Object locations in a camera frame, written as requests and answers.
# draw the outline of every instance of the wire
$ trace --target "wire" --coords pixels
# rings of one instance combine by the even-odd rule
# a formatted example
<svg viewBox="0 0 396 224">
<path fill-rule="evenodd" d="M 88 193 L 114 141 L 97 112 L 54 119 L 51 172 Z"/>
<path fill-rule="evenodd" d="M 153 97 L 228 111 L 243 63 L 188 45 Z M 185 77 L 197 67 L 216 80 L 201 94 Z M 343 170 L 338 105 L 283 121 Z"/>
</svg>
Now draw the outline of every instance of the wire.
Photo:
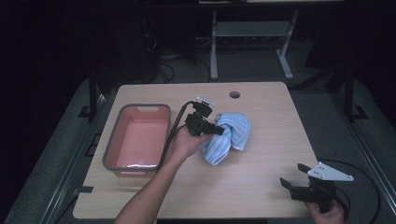
<svg viewBox="0 0 396 224">
<path fill-rule="evenodd" d="M 184 104 L 181 107 L 180 112 L 178 112 L 178 115 L 176 117 L 174 126 L 172 127 L 172 130 L 169 133 L 168 138 L 166 139 L 165 146 L 163 147 L 163 154 L 161 155 L 160 162 L 158 163 L 157 172 L 161 169 L 161 167 L 163 167 L 163 162 L 165 160 L 166 152 L 168 151 L 168 148 L 171 145 L 172 139 L 175 137 L 175 134 L 179 130 L 179 129 L 177 130 L 177 126 L 180 123 L 181 117 L 183 117 L 183 114 L 184 114 L 184 111 L 187 108 L 187 105 L 190 105 L 190 104 L 193 104 L 193 103 L 194 103 L 194 101 L 188 101 L 186 104 Z"/>
<path fill-rule="evenodd" d="M 236 54 L 243 51 L 242 41 L 235 41 L 235 37 L 224 38 L 221 42 L 219 42 L 218 54 Z"/>
<path fill-rule="evenodd" d="M 182 56 L 180 54 L 171 54 L 171 55 L 160 56 L 160 59 L 164 60 L 167 63 L 172 62 L 175 59 L 180 59 L 180 58 L 182 58 Z"/>
<path fill-rule="evenodd" d="M 155 38 L 154 35 L 145 35 L 145 37 L 149 37 L 149 38 L 152 38 L 154 40 L 153 46 L 148 49 L 149 51 L 153 51 L 155 49 L 155 47 L 157 47 L 157 39 Z"/>
<path fill-rule="evenodd" d="M 205 49 L 209 49 L 210 48 L 210 44 L 212 43 L 212 39 L 210 37 L 204 37 L 204 40 L 206 40 L 206 42 L 204 44 L 201 44 L 199 46 L 197 46 L 195 48 L 195 52 L 199 53 L 201 51 L 204 51 Z"/>
<path fill-rule="evenodd" d="M 172 76 L 168 77 L 168 75 L 166 75 L 166 73 L 163 71 L 163 69 L 161 69 L 161 66 L 165 66 L 165 67 L 169 68 L 172 71 Z M 175 69 L 172 66 L 170 66 L 168 64 L 160 63 L 158 66 L 158 71 L 159 71 L 160 75 L 163 77 L 163 82 L 165 84 L 169 83 L 169 82 L 174 82 L 173 78 L 175 77 Z"/>
<path fill-rule="evenodd" d="M 210 82 L 210 68 L 209 68 L 209 66 L 204 62 L 204 61 L 202 61 L 201 59 L 195 59 L 195 61 L 197 61 L 197 62 L 200 62 L 200 63 L 203 63 L 204 64 L 204 66 L 206 67 L 206 71 L 207 71 L 207 73 L 208 73 L 208 79 L 207 79 L 207 82 Z"/>
<path fill-rule="evenodd" d="M 199 54 L 199 53 L 208 53 L 211 50 L 211 48 L 212 48 L 212 46 L 211 46 L 212 39 L 210 37 L 208 37 L 208 38 L 210 39 L 208 42 L 206 42 L 205 44 L 203 44 L 201 46 L 198 46 L 196 48 L 195 52 L 197 54 Z M 223 37 L 216 38 L 216 43 L 219 43 L 222 39 L 223 39 Z"/>
<path fill-rule="evenodd" d="M 344 195 L 344 197 L 346 197 L 346 201 L 347 201 L 347 208 L 348 208 L 348 210 L 350 210 L 350 208 L 351 208 L 351 203 L 350 203 L 350 199 L 349 199 L 349 197 L 346 195 L 346 193 L 343 191 L 343 190 L 341 190 L 341 189 L 339 189 L 339 188 L 336 188 L 338 191 L 340 191 L 341 193 L 343 193 L 343 195 Z"/>
<path fill-rule="evenodd" d="M 376 204 L 376 210 L 375 210 L 375 214 L 373 215 L 373 217 L 371 218 L 371 220 L 368 222 L 369 224 L 373 224 L 375 222 L 375 220 L 377 219 L 378 215 L 379 215 L 379 211 L 381 210 L 381 195 L 379 193 L 379 189 L 378 186 L 376 185 L 376 183 L 374 182 L 374 180 L 367 175 L 367 173 L 365 173 L 361 168 L 350 164 L 348 162 L 345 161 L 338 161 L 338 160 L 330 160 L 330 159 L 322 159 L 322 158 L 318 158 L 318 161 L 332 161 L 332 162 L 337 162 L 337 163 L 341 163 L 347 166 L 350 166 L 352 168 L 355 168 L 356 170 L 358 170 L 359 172 L 361 172 L 367 179 L 370 180 L 371 184 L 373 185 L 374 189 L 375 189 L 375 194 L 376 194 L 376 198 L 377 198 L 377 204 Z"/>
<path fill-rule="evenodd" d="M 175 134 L 177 134 L 178 131 L 180 131 L 180 129 L 183 128 L 184 126 L 186 126 L 186 124 L 183 124 L 183 125 L 181 125 L 180 127 L 178 127 L 177 130 L 176 130 L 176 132 L 175 132 Z"/>
</svg>

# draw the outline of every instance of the finger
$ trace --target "finger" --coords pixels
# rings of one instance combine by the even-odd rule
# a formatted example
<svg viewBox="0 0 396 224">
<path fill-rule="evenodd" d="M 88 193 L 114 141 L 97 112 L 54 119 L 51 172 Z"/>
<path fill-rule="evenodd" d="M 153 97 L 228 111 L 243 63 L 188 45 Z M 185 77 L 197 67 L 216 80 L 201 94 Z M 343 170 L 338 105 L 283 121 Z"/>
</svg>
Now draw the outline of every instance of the finger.
<svg viewBox="0 0 396 224">
<path fill-rule="evenodd" d="M 332 209 L 339 209 L 341 210 L 341 212 L 344 214 L 344 209 L 343 206 L 341 206 L 341 204 L 339 204 L 337 201 L 332 200 Z"/>
<path fill-rule="evenodd" d="M 315 203 L 304 202 L 304 204 L 305 204 L 306 208 L 308 209 L 308 211 L 312 214 L 312 216 L 318 215 L 320 213 L 318 206 Z"/>
<path fill-rule="evenodd" d="M 177 132 L 178 133 L 185 133 L 185 132 L 189 133 L 189 129 L 187 128 L 186 125 L 182 125 L 182 126 L 177 127 Z"/>
<path fill-rule="evenodd" d="M 203 143 L 206 140 L 209 140 L 212 137 L 211 134 L 203 134 L 198 136 L 200 143 Z"/>
</svg>

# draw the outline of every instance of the wooden table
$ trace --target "wooden table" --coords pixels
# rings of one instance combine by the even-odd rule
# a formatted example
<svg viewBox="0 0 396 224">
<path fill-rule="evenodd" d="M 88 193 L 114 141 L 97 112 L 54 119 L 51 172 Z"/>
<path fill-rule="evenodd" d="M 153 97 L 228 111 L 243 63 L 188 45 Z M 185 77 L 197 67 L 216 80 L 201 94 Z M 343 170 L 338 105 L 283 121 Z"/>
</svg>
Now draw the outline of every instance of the wooden table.
<svg viewBox="0 0 396 224">
<path fill-rule="evenodd" d="M 240 98 L 230 97 L 238 91 Z M 91 193 L 80 193 L 76 218 L 114 218 L 147 178 L 117 177 L 102 164 L 102 157 L 120 109 L 127 104 L 167 104 L 172 123 L 180 108 L 202 95 L 220 112 L 243 112 L 251 123 L 244 151 L 231 150 L 219 165 L 208 164 L 199 150 L 177 172 L 158 218 L 268 218 L 306 217 L 301 202 L 281 187 L 284 177 L 306 186 L 307 175 L 297 163 L 313 167 L 317 160 L 303 124 L 281 82 L 205 83 L 122 86 L 110 111 L 102 137 L 84 182 Z M 189 107 L 180 124 L 184 123 Z"/>
</svg>

